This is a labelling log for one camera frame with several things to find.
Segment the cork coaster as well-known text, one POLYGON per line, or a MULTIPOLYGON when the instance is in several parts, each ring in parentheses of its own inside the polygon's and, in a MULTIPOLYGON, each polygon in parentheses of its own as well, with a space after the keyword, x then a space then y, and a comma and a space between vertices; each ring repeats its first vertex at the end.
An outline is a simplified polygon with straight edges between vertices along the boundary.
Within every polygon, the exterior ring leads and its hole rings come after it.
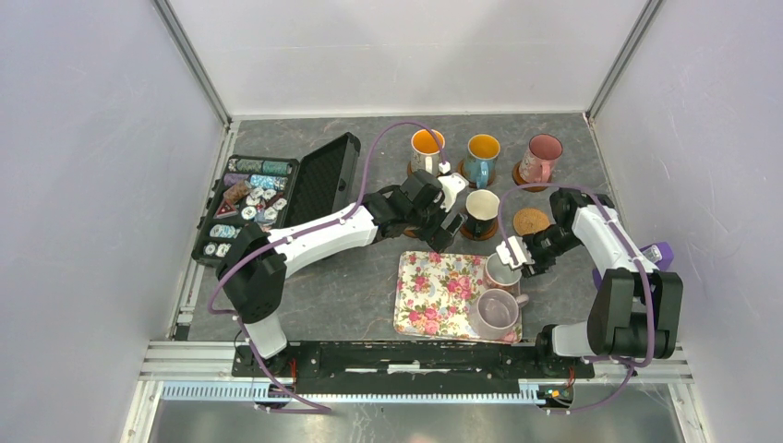
POLYGON ((538 233, 547 229, 551 222, 542 210, 524 208, 518 210, 512 219, 512 226, 518 236, 538 233))

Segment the white floral mug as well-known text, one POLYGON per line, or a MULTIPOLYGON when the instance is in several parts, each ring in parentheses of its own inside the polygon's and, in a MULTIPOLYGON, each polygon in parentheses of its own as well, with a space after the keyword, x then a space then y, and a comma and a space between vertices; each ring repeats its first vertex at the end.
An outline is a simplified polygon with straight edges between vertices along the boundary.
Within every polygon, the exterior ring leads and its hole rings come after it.
POLYGON ((490 289, 502 289, 512 294, 518 294, 520 291, 522 272, 503 264, 497 254, 488 257, 484 266, 484 277, 486 286, 490 289))

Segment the floral mug orange inside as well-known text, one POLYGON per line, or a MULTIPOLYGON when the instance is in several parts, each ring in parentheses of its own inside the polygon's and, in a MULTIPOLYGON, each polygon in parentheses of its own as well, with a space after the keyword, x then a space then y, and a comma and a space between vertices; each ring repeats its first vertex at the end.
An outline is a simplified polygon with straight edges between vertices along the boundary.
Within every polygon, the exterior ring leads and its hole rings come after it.
POLYGON ((440 149, 445 143, 444 136, 439 131, 430 134, 426 129, 416 131, 410 140, 411 163, 415 171, 426 171, 434 176, 440 175, 440 164, 443 156, 440 149))

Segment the black mug cream inside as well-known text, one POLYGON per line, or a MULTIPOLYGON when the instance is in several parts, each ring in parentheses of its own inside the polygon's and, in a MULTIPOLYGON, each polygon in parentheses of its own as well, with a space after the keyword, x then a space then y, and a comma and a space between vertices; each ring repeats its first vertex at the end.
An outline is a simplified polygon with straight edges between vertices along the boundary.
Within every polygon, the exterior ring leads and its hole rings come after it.
POLYGON ((489 190, 475 190, 466 198, 466 222, 476 234, 483 233, 494 221, 498 221, 499 211, 500 198, 489 190))

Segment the blue mug yellow inside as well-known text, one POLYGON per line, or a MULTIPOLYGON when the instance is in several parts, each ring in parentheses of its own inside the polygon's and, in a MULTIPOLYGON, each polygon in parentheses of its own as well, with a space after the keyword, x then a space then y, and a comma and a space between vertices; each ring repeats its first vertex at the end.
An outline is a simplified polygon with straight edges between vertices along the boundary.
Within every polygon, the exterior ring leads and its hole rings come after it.
POLYGON ((496 138, 488 134, 477 134, 470 138, 462 172, 473 188, 483 189, 493 183, 499 156, 500 143, 496 138))

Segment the lilac mug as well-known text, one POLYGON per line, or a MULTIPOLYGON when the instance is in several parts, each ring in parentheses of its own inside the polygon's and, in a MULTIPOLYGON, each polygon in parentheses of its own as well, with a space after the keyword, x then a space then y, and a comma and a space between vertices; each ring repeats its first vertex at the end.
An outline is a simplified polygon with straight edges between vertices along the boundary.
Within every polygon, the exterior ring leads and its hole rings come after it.
POLYGON ((487 289, 468 306, 467 321, 479 339, 500 340, 521 321, 521 309, 528 303, 526 293, 487 289))

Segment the pink ghost mug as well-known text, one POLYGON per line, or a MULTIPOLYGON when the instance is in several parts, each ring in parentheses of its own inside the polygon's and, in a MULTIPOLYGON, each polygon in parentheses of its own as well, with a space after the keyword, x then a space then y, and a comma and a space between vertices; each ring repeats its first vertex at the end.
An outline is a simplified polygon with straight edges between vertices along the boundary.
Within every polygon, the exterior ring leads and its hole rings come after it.
POLYGON ((556 137, 549 134, 533 136, 521 159, 523 179, 528 184, 549 183, 562 153, 563 146, 556 137))

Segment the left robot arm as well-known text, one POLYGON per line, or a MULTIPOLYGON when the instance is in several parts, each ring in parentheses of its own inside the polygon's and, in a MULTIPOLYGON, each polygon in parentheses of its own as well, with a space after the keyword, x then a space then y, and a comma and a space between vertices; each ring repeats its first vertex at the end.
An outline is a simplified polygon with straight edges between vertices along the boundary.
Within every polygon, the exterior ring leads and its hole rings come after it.
POLYGON ((268 376, 290 364, 288 340, 277 314, 286 280, 345 250, 411 232, 433 251, 452 245, 466 218, 453 206, 468 187, 459 174, 417 171, 400 185, 365 194, 343 210, 289 228, 243 228, 216 269, 221 291, 255 347, 254 362, 268 376))

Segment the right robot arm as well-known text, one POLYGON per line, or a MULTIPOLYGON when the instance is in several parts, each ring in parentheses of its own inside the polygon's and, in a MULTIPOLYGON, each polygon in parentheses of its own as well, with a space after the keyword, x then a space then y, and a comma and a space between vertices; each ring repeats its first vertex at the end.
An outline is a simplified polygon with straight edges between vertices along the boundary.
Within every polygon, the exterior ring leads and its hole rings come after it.
POLYGON ((647 258, 620 225, 610 199, 573 188, 549 197, 554 222, 522 238, 525 277, 545 273, 578 246, 593 259, 597 292, 587 319, 548 325, 536 338, 536 370, 555 377, 571 357, 668 359, 676 348, 683 283, 647 258))

